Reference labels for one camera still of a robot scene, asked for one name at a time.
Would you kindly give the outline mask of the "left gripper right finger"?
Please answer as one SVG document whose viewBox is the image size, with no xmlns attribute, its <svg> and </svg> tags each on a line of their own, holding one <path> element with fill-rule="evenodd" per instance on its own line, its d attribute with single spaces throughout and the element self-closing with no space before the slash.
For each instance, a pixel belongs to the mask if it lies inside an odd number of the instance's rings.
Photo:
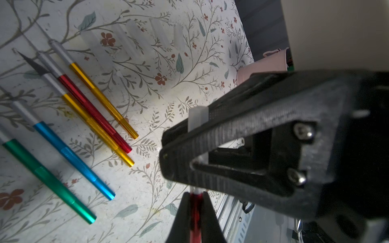
<svg viewBox="0 0 389 243">
<path fill-rule="evenodd" d="M 202 243 L 226 243 L 208 192 L 203 192 L 200 211 Z"/>
</svg>

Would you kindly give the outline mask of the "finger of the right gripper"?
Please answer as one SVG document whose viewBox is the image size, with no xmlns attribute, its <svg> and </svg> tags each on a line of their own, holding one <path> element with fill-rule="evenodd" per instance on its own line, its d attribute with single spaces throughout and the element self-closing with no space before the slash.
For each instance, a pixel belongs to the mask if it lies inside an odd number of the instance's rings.
<svg viewBox="0 0 389 243">
<path fill-rule="evenodd" d="M 162 174 L 288 216 L 317 219 L 325 190 L 336 179 L 344 115 L 336 123 L 291 121 L 214 149 L 162 148 Z"/>
<path fill-rule="evenodd" d="M 293 121 L 338 122 L 360 89 L 359 71 L 302 71 L 252 76 L 209 106 L 209 121 L 188 132 L 185 120 L 163 134 L 164 149 L 214 149 Z"/>
</svg>

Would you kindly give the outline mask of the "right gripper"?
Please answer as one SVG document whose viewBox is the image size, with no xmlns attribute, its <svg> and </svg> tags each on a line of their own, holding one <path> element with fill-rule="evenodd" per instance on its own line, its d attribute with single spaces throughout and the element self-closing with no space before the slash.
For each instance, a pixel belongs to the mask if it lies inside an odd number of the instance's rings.
<svg viewBox="0 0 389 243">
<path fill-rule="evenodd" d="M 388 72 L 362 86 L 339 149 L 317 224 L 336 243 L 383 242 L 389 237 Z"/>
</svg>

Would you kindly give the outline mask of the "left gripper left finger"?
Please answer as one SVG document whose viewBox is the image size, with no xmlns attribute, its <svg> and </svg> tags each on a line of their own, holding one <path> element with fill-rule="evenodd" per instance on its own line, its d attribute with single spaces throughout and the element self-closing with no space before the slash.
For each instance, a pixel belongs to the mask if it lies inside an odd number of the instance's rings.
<svg viewBox="0 0 389 243">
<path fill-rule="evenodd" d="M 190 193 L 185 192 L 182 196 L 173 225 L 166 243 L 189 243 L 190 242 Z"/>
</svg>

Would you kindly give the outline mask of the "red carving knife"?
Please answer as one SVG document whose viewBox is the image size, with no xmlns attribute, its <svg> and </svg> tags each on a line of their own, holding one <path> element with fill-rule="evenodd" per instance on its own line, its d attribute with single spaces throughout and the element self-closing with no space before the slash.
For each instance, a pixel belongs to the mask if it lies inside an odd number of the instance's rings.
<svg viewBox="0 0 389 243">
<path fill-rule="evenodd" d="M 201 207 L 203 192 L 197 187 L 190 188 L 190 243 L 201 242 Z"/>
<path fill-rule="evenodd" d="M 82 93 L 76 84 L 66 75 L 65 71 L 48 55 L 37 49 L 37 47 L 22 33 L 28 44 L 37 52 L 37 56 L 42 64 L 56 77 L 76 98 L 83 108 L 98 122 L 98 124 L 108 133 L 108 135 L 118 144 L 125 152 L 130 153 L 132 148 L 115 130 L 115 128 L 106 120 L 98 111 L 93 103 Z"/>
</svg>

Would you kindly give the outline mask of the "clear protective cap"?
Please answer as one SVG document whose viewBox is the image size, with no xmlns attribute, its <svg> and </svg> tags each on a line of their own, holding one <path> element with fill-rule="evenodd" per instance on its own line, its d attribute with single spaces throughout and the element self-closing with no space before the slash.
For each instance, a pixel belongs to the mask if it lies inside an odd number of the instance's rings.
<svg viewBox="0 0 389 243">
<path fill-rule="evenodd" d="M 169 48 L 170 43 L 168 41 L 168 38 L 166 36 L 166 33 L 163 29 L 163 26 L 161 24 L 161 21 L 158 19 L 150 19 L 150 24 L 152 26 L 153 32 L 155 34 L 155 37 L 159 39 L 161 45 L 164 48 Z"/>
<path fill-rule="evenodd" d="M 185 40 L 183 35 L 183 29 L 180 24 L 174 25 L 174 46 L 180 52 L 185 51 Z"/>
<path fill-rule="evenodd" d="M 209 107 L 196 106 L 188 112 L 188 132 L 200 127 L 209 121 Z"/>
<path fill-rule="evenodd" d="M 127 36 L 119 24 L 112 26 L 113 32 L 116 34 L 118 40 L 121 42 L 126 53 L 133 59 L 140 58 L 140 53 L 136 48 L 134 42 Z"/>
<path fill-rule="evenodd" d="M 142 49 L 143 53 L 146 55 L 151 55 L 153 48 L 151 47 L 150 42 L 146 38 L 146 35 L 144 32 L 141 31 L 141 29 L 137 26 L 135 21 L 129 20 L 126 23 L 126 29 L 131 37 L 135 38 Z"/>
<path fill-rule="evenodd" d="M 108 53 L 105 52 L 96 35 L 91 31 L 81 31 L 81 38 L 90 48 L 91 52 L 93 53 L 103 70 L 105 72 L 113 71 L 112 58 Z"/>
</svg>

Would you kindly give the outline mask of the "blue carving knife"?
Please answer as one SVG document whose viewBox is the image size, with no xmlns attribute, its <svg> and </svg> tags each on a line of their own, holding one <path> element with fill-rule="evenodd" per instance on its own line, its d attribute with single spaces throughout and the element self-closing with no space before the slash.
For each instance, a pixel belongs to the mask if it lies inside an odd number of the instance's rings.
<svg viewBox="0 0 389 243">
<path fill-rule="evenodd" d="M 39 134 L 46 139 L 77 171 L 79 171 L 108 200 L 115 193 L 89 168 L 79 156 L 22 100 L 17 100 L 4 88 L 1 91 L 10 99 L 10 106 L 24 118 Z"/>
</svg>

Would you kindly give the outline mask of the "green carving knife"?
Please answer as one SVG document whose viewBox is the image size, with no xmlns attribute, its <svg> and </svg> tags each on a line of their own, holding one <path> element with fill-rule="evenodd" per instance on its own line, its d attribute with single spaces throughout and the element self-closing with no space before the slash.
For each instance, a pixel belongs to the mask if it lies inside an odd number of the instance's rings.
<svg viewBox="0 0 389 243">
<path fill-rule="evenodd" d="M 1 145 L 87 223 L 95 222 L 96 216 L 3 127 Z"/>
</svg>

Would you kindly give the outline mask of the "gold carving knife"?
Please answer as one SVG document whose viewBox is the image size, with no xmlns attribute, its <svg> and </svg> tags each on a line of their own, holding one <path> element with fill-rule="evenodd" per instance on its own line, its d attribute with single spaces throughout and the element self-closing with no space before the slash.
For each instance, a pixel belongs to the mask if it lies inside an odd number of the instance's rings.
<svg viewBox="0 0 389 243">
<path fill-rule="evenodd" d="M 50 84 L 53 89 L 62 97 L 62 99 L 73 109 L 79 117 L 81 117 L 85 124 L 100 137 L 100 139 L 112 150 L 119 158 L 126 163 L 129 167 L 134 165 L 134 161 L 120 148 L 120 146 L 113 140 L 113 138 L 100 126 L 97 120 L 86 111 L 82 105 L 73 97 L 72 94 L 58 81 L 49 71 L 43 68 L 41 65 L 34 62 L 32 59 L 26 57 L 22 53 L 18 54 L 41 76 L 41 78 Z"/>
<path fill-rule="evenodd" d="M 69 52 L 62 46 L 62 44 L 55 39 L 51 38 L 46 31 L 37 24 L 39 30 L 49 40 L 49 45 L 53 48 L 59 57 L 68 64 L 71 70 L 82 80 L 82 82 L 91 90 L 93 95 L 99 100 L 99 102 L 106 108 L 106 110 L 115 118 L 125 131 L 133 138 L 139 137 L 138 133 L 128 123 L 128 121 L 119 113 L 119 111 L 113 106 L 113 104 L 107 99 L 102 91 L 96 86 L 96 84 L 90 79 L 85 71 L 79 66 L 79 64 L 73 59 Z"/>
</svg>

